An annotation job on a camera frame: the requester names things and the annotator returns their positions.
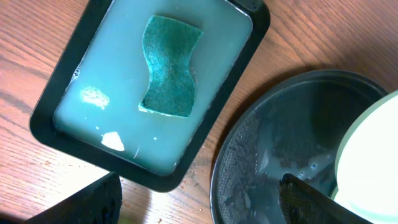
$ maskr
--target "wooden table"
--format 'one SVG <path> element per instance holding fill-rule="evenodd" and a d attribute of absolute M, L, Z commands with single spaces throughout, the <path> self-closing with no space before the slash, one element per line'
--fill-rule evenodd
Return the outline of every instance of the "wooden table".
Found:
<path fill-rule="evenodd" d="M 39 144 L 29 115 L 87 0 L 0 0 L 0 216 L 25 220 L 106 171 Z M 271 28 L 180 187 L 123 184 L 120 223 L 211 223 L 211 165 L 234 122 L 276 83 L 319 68 L 398 88 L 398 1 L 266 0 Z"/>

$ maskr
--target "water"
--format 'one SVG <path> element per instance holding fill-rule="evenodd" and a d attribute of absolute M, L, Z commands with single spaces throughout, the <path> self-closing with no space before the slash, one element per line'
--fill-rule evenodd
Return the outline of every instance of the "water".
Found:
<path fill-rule="evenodd" d="M 267 217 L 267 220 L 264 217 L 261 217 L 260 220 L 252 214 L 249 218 L 257 220 L 257 223 L 285 223 L 285 218 L 280 209 L 278 191 L 279 180 L 284 174 L 293 174 L 322 193 L 328 192 L 325 189 L 333 184 L 335 178 L 333 164 L 336 149 L 326 149 L 315 143 L 314 146 L 308 145 L 317 149 L 313 151 L 312 155 L 307 157 L 308 155 L 302 153 L 302 158 L 298 156 L 297 160 L 302 161 L 301 163 L 286 161 L 285 157 L 275 156 L 275 140 L 278 139 L 278 136 L 275 135 L 274 126 L 275 121 L 271 119 L 262 123 L 256 143 L 255 173 L 257 178 L 262 181 L 258 182 L 260 184 L 255 183 L 251 186 L 249 198 L 253 201 L 253 210 L 256 214 Z M 291 149 L 285 150 L 293 152 L 296 149 L 293 144 Z"/>
<path fill-rule="evenodd" d="M 149 82 L 142 35 L 154 14 L 204 31 L 190 61 L 197 90 L 189 118 L 138 110 Z M 156 174 L 170 174 L 251 31 L 250 18 L 223 0 L 115 0 L 54 114 L 54 124 Z"/>

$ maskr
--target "round pan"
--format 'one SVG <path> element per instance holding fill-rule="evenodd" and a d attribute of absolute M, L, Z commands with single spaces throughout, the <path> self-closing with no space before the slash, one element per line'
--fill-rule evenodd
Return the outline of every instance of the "round pan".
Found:
<path fill-rule="evenodd" d="M 329 196 L 345 132 L 387 91 L 342 70 L 290 78 L 259 98 L 228 134 L 210 189 L 214 223 L 286 223 L 279 179 L 292 173 Z"/>

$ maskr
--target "scouring pad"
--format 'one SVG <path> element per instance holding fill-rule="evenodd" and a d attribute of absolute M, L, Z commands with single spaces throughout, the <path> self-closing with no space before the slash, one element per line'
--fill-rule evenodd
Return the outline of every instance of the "scouring pad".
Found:
<path fill-rule="evenodd" d="M 152 16 L 142 47 L 150 80 L 140 110 L 188 117 L 195 101 L 195 81 L 189 61 L 203 32 L 176 19 Z"/>

